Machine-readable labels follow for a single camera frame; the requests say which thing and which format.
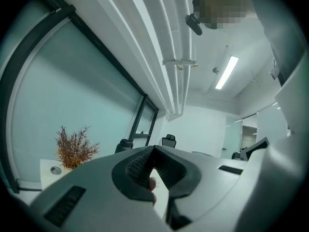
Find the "black window frame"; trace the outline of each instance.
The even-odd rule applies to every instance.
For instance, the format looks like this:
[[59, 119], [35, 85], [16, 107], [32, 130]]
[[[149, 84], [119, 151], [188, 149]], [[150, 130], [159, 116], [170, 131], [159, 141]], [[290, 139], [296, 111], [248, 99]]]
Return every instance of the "black window frame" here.
[[18, 74], [28, 58], [29, 54], [37, 43], [58, 23], [67, 17], [77, 27], [77, 29], [107, 58], [107, 60], [120, 72], [120, 74], [129, 81], [129, 83], [142, 95], [143, 102], [138, 108], [133, 127], [130, 132], [130, 138], [135, 138], [136, 129], [141, 118], [141, 114], [147, 103], [154, 111], [154, 117], [151, 123], [149, 134], [143, 135], [147, 138], [148, 145], [154, 125], [158, 108], [148, 98], [148, 95], [135, 82], [130, 74], [125, 70], [121, 63], [115, 58], [110, 50], [103, 44], [103, 42], [95, 35], [95, 33], [87, 26], [87, 24], [76, 14], [75, 7], [67, 4], [64, 0], [40, 0], [50, 9], [49, 14], [45, 19], [35, 25], [32, 30], [22, 39], [15, 51], [13, 52], [7, 66], [4, 69], [0, 79], [0, 161], [6, 176], [7, 182], [14, 193], [19, 193], [21, 190], [41, 191], [40, 189], [28, 189], [19, 186], [17, 179], [15, 179], [13, 171], [10, 166], [7, 145], [6, 145], [6, 115], [8, 111], [8, 104], [10, 96], [18, 77]]

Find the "ceiling light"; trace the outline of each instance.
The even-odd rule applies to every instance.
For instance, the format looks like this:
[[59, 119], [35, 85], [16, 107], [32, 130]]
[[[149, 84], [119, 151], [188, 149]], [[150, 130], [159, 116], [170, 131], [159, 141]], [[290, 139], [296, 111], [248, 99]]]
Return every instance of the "ceiling light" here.
[[229, 78], [230, 74], [232, 73], [233, 69], [235, 68], [236, 64], [238, 62], [238, 58], [231, 56], [230, 61], [227, 64], [227, 67], [225, 71], [223, 72], [223, 75], [221, 76], [216, 89], [222, 89], [223, 85], [226, 83], [227, 79]]

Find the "fluorescent light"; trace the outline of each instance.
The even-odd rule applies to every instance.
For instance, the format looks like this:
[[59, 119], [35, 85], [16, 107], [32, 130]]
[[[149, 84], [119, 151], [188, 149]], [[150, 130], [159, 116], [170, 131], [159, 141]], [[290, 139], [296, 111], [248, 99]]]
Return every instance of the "fluorescent light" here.
[[230, 61], [227, 64], [226, 69], [223, 72], [223, 75], [221, 76], [216, 89], [222, 89], [223, 85], [225, 84], [225, 82], [227, 81], [227, 79], [229, 78], [230, 74], [232, 73], [233, 69], [235, 68], [236, 64], [238, 62], [238, 58], [231, 56]]

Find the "hand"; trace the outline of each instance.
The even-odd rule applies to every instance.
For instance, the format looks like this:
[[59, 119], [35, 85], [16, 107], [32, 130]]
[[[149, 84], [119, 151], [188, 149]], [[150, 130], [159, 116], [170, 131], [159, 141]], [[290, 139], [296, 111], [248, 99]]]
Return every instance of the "hand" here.
[[156, 186], [156, 180], [154, 178], [149, 178], [149, 191], [153, 191]]

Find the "office chair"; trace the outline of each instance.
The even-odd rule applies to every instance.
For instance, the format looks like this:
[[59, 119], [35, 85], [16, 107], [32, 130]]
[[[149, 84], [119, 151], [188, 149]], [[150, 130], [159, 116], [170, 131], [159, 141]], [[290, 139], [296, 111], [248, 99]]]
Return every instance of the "office chair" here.
[[162, 138], [162, 145], [175, 148], [176, 146], [175, 136], [167, 134], [166, 137]]

